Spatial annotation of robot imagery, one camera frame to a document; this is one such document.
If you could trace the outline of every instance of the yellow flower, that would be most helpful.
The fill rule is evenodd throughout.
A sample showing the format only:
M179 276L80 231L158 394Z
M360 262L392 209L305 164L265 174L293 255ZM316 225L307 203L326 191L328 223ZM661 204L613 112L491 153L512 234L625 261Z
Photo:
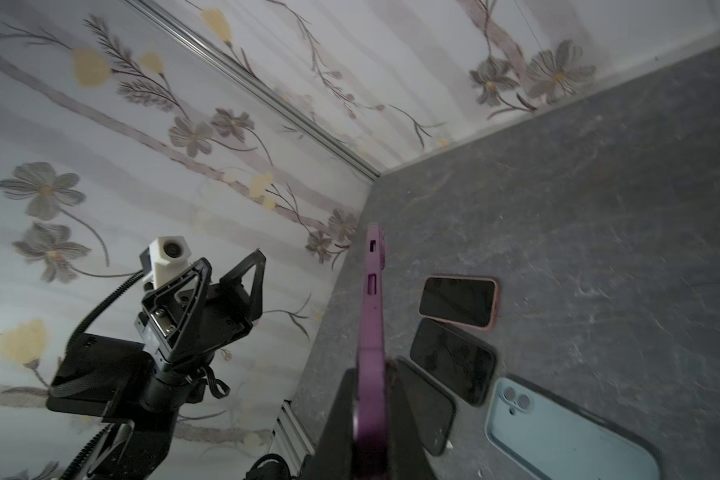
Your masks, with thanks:
M39 360L47 341L45 324L33 319L0 334L0 356L26 366Z
M213 34L219 37L219 40L226 44L232 43L232 32L230 31L230 24L226 22L224 14L218 8L212 8L211 10L203 10L200 14L202 20L206 23L208 28Z
M98 87L112 76L110 63L91 48L76 48L72 51L74 76L83 87Z
M275 206L277 206L277 203L275 202L275 199L272 197L264 197L264 201L262 202L262 207L264 210L274 210Z
M248 187L248 196L251 198L261 197L272 182L272 172L267 172L264 175L254 175Z
M141 58L139 58L139 63L144 65L147 70L155 72L156 74L162 75L165 72L163 69L163 61L160 60L157 52L144 53Z

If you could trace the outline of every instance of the pink phone case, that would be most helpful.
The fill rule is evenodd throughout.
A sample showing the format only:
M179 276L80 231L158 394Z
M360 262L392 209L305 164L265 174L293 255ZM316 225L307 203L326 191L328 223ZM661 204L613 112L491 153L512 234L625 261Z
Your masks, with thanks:
M496 279L492 279L486 276L448 276L448 275L431 275L428 276L426 280L424 280L424 284L427 284L427 280L431 278L451 278L456 280L483 280L486 282L493 282L494 283L494 300L493 304L490 306L490 320L488 321L488 324L486 326L476 326L476 325L470 325L469 323L462 323L462 322L454 322L452 320L446 320L444 318L439 318L436 316L430 316L425 315L422 313L422 301L419 300L418 302L418 314L421 316L426 316L427 318L431 318L432 320L436 320L439 322L446 322L446 323L453 323L455 325L463 325L468 326L470 328L476 329L476 330L482 330L484 332L494 328L494 324L496 323L496 311L498 309L499 305L499 282L496 281ZM422 288L422 298L424 298L424 288Z

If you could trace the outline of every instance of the table surface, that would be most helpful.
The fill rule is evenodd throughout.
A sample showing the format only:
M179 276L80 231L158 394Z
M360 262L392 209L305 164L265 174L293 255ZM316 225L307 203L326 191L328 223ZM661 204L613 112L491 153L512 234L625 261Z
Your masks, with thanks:
M492 276L514 374L654 445L666 479L720 480L720 48L382 177L389 356L432 274ZM355 361L362 252L339 275L293 409L319 438ZM531 478L458 399L447 478Z

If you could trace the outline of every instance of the wallpaper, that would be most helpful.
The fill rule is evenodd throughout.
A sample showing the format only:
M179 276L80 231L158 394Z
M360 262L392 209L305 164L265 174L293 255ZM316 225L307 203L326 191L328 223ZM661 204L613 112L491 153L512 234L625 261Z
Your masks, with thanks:
M265 312L212 361L232 394L182 407L153 478L242 478L263 454L370 189L292 130L123 3L0 0L0 478L58 476L98 431L48 411L48 383L165 235L214 281L260 248ZM89 331L140 341L142 294Z
M720 30L720 0L157 2L380 171Z

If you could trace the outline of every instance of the phone screen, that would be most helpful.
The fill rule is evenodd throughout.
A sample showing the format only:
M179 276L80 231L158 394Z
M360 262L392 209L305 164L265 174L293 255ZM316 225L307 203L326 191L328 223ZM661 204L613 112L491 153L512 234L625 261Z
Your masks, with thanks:
M494 369L493 353L425 318L411 346L411 360L470 405L479 405Z
M456 405L449 394L405 360L397 359L398 374L411 407L418 436L427 452L438 456L445 448Z
M422 316L485 327L493 314L496 283L492 280L431 276L424 284Z

